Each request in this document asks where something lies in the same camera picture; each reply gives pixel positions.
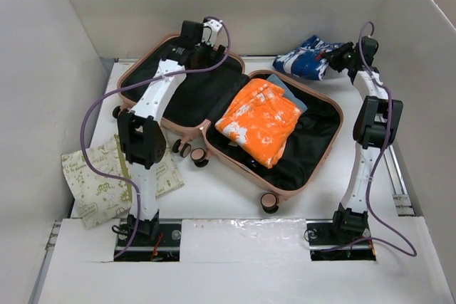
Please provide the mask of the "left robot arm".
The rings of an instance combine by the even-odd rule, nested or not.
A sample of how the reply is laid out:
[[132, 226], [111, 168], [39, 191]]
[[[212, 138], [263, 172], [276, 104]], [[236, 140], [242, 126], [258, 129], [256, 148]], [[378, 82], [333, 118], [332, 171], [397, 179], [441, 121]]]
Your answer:
[[149, 81], [137, 83], [136, 86], [145, 87], [144, 93], [130, 109], [118, 114], [120, 148], [136, 191], [128, 229], [131, 239], [137, 238], [143, 244], [154, 243], [160, 231], [155, 192], [156, 168], [167, 145], [160, 127], [162, 116], [187, 75], [208, 72], [227, 59], [227, 53], [220, 49], [213, 62], [208, 60], [224, 27], [223, 21], [213, 16], [201, 23], [184, 21], [178, 39], [160, 51]]

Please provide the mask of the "pink hardshell suitcase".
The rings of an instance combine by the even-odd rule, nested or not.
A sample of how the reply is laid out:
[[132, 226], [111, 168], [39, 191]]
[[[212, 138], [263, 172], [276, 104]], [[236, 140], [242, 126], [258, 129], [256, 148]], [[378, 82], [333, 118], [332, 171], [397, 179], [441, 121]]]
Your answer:
[[283, 157], [271, 169], [253, 168], [254, 159], [224, 137], [214, 127], [234, 95], [253, 78], [267, 79], [273, 71], [245, 73], [244, 61], [235, 53], [217, 69], [187, 76], [172, 96], [162, 117], [162, 126], [179, 139], [172, 151], [189, 156], [196, 167], [205, 167], [210, 157], [218, 157], [228, 167], [265, 189], [261, 206], [268, 214], [302, 192], [324, 163], [343, 123], [340, 106], [282, 73], [276, 75], [308, 109], [288, 137]]

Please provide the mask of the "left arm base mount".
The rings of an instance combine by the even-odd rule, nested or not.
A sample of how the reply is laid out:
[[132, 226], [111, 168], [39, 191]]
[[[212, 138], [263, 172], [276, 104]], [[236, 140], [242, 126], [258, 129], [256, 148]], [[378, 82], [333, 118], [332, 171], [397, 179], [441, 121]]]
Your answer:
[[129, 241], [128, 225], [121, 221], [111, 229], [117, 234], [113, 260], [116, 262], [178, 262], [182, 237], [181, 221], [162, 221], [155, 240], [137, 234], [131, 245], [123, 251]]

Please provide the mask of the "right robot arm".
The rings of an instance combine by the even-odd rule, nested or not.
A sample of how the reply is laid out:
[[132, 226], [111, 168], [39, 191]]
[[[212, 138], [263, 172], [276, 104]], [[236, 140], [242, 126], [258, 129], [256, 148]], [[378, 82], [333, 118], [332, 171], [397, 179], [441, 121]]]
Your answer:
[[363, 36], [323, 57], [337, 71], [346, 69], [352, 84], [363, 97], [353, 126], [356, 157], [348, 188], [329, 225], [331, 238], [339, 243], [363, 238], [368, 232], [368, 200], [378, 158], [395, 140], [403, 102], [394, 100], [372, 66], [378, 42]]

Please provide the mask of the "orange white tie-dye garment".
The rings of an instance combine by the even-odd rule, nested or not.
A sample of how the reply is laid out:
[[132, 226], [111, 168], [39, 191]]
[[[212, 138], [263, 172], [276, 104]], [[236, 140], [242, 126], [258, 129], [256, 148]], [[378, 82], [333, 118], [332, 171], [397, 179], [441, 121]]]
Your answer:
[[284, 94], [280, 86], [253, 78], [236, 94], [215, 128], [271, 169], [281, 159], [303, 113]]

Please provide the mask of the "blue white patterned garment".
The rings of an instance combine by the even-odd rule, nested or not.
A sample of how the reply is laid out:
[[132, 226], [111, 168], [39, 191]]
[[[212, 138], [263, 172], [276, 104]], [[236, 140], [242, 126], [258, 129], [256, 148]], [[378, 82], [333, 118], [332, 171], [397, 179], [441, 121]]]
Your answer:
[[328, 61], [324, 53], [340, 48], [344, 43], [327, 43], [313, 35], [290, 52], [277, 56], [272, 65], [280, 73], [306, 80], [323, 80]]

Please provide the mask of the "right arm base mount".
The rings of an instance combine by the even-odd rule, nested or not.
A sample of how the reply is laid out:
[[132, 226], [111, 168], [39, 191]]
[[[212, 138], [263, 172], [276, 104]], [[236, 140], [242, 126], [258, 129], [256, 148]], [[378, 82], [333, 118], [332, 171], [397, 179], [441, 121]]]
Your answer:
[[306, 221], [304, 239], [309, 244], [311, 261], [376, 261], [370, 241], [348, 245], [361, 238], [357, 233], [336, 233], [331, 219]]

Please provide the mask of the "grey-blue cloth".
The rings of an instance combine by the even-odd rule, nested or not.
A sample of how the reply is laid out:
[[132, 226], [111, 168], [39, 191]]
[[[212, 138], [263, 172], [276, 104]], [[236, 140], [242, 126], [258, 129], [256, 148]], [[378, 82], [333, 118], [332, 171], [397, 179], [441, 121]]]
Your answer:
[[267, 79], [270, 83], [279, 86], [281, 89], [284, 90], [284, 97], [288, 100], [290, 100], [293, 104], [295, 104], [296, 107], [298, 107], [302, 113], [306, 112], [308, 107], [307, 105], [298, 99], [290, 90], [288, 85], [284, 83], [277, 75], [271, 74]]

